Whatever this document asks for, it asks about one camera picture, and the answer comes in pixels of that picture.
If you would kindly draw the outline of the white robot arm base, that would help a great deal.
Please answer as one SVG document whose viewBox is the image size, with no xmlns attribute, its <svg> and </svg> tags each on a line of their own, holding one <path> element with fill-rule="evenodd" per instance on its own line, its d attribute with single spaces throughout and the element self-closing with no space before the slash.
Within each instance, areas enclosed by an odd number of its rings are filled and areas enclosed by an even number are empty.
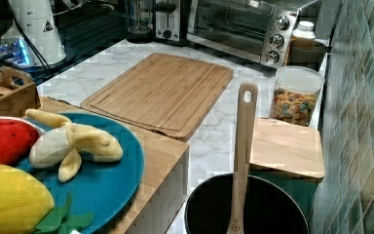
<svg viewBox="0 0 374 234">
<path fill-rule="evenodd" d="M 14 15 L 13 25 L 1 37 L 15 46 L 8 62 L 17 68 L 56 67 L 67 53 L 54 20 L 52 0 L 7 0 Z"/>
</svg>

